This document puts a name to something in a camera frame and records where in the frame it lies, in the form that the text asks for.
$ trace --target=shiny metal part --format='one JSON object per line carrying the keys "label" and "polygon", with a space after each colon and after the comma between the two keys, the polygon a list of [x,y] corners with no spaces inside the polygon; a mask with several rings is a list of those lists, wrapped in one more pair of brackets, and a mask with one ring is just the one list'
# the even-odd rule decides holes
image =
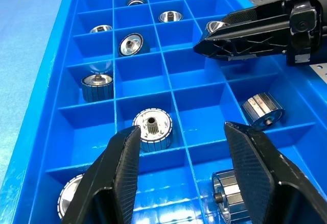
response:
{"label": "shiny metal part", "polygon": [[82,180],[82,177],[83,175],[74,177],[69,182],[67,182],[64,188],[61,190],[57,204],[57,211],[60,219],[62,219],[65,215],[66,210],[68,209],[68,206],[74,197],[76,189]]}
{"label": "shiny metal part", "polygon": [[105,32],[105,31],[111,31],[112,26],[110,25],[99,25],[95,28],[91,29],[90,33],[97,33],[97,32]]}
{"label": "shiny metal part", "polygon": [[162,109],[143,110],[135,117],[133,126],[141,127],[141,149],[146,152],[164,150],[171,144],[173,121]]}
{"label": "shiny metal part", "polygon": [[135,5],[145,4],[145,3],[146,3],[145,0],[127,0],[126,1],[127,6],[135,6]]}
{"label": "shiny metal part", "polygon": [[249,220],[234,170],[213,173],[214,200],[226,224]]}
{"label": "shiny metal part", "polygon": [[177,11],[165,11],[160,14],[159,21],[169,22],[169,21],[181,21],[183,20],[183,15]]}
{"label": "shiny metal part", "polygon": [[150,49],[141,34],[130,34],[119,45],[119,54],[123,57],[147,52],[150,52]]}
{"label": "shiny metal part", "polygon": [[82,79],[83,98],[97,102],[113,98],[113,78],[108,74],[93,74]]}
{"label": "shiny metal part", "polygon": [[203,34],[201,36],[201,40],[207,37],[209,34],[212,34],[215,30],[225,27],[228,24],[222,21],[210,21],[206,24]]}
{"label": "shiny metal part", "polygon": [[242,111],[249,124],[257,130],[272,126],[285,112],[269,93],[260,93],[249,98],[242,105]]}

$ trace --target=robotic arm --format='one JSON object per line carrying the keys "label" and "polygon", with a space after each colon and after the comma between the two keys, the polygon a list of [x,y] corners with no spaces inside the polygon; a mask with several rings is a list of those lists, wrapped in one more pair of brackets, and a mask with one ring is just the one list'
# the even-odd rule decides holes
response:
{"label": "robotic arm", "polygon": [[229,13],[194,51],[232,61],[284,54],[289,65],[326,62],[327,0],[280,0]]}

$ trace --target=metal bearing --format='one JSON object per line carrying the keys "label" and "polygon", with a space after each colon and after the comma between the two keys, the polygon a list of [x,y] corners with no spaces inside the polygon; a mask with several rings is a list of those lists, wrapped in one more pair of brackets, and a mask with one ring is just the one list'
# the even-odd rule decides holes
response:
{"label": "metal bearing", "polygon": [[123,57],[150,52],[141,34],[127,35],[119,45],[119,54]]}
{"label": "metal bearing", "polygon": [[112,26],[110,25],[99,25],[91,29],[90,33],[105,32],[110,30],[112,30]]}
{"label": "metal bearing", "polygon": [[107,74],[93,74],[82,79],[83,98],[88,103],[113,98],[113,78]]}
{"label": "metal bearing", "polygon": [[214,200],[226,224],[249,219],[234,170],[213,173]]}
{"label": "metal bearing", "polygon": [[141,127],[141,149],[144,151],[154,152],[170,146],[173,121],[164,110],[143,110],[135,117],[133,126]]}
{"label": "metal bearing", "polygon": [[181,21],[183,20],[183,15],[177,11],[165,11],[160,14],[159,21],[169,22],[169,21]]}
{"label": "metal bearing", "polygon": [[228,24],[224,23],[223,21],[210,21],[205,26],[205,30],[203,31],[201,39],[204,39],[209,34],[212,34],[215,30],[225,27]]}
{"label": "metal bearing", "polygon": [[62,219],[73,200],[74,194],[77,190],[78,185],[82,180],[83,175],[78,175],[66,183],[58,198],[57,211],[60,219]]}
{"label": "metal bearing", "polygon": [[284,108],[269,93],[250,97],[242,105],[242,111],[249,124],[257,130],[272,126],[285,113]]}
{"label": "metal bearing", "polygon": [[126,1],[127,6],[135,6],[135,5],[145,4],[145,3],[146,3],[145,0],[127,0]]}

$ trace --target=blue table surface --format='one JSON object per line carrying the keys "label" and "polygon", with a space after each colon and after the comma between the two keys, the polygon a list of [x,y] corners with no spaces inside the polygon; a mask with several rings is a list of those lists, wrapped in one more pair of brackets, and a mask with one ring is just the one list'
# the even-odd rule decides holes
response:
{"label": "blue table surface", "polygon": [[0,186],[61,0],[0,0]]}

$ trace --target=blue plastic tray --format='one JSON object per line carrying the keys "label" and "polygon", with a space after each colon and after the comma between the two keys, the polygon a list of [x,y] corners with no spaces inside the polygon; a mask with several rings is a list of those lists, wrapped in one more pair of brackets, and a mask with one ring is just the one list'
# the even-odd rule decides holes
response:
{"label": "blue plastic tray", "polygon": [[[223,223],[211,184],[213,172],[232,168],[223,123],[246,123],[240,106],[260,92],[286,109],[267,135],[324,195],[322,81],[308,67],[287,67],[284,57],[226,63],[192,50],[208,21],[249,7],[248,0],[125,2],[62,1],[4,180],[1,223],[60,223],[57,199],[65,183],[85,172],[110,137],[146,108],[171,115],[173,142],[164,151],[141,152],[132,223]],[[167,10],[184,19],[159,23]],[[113,31],[88,33],[99,24]],[[120,57],[120,41],[134,32],[144,36],[150,53]],[[81,79],[91,72],[113,74],[114,99],[85,103]]]}

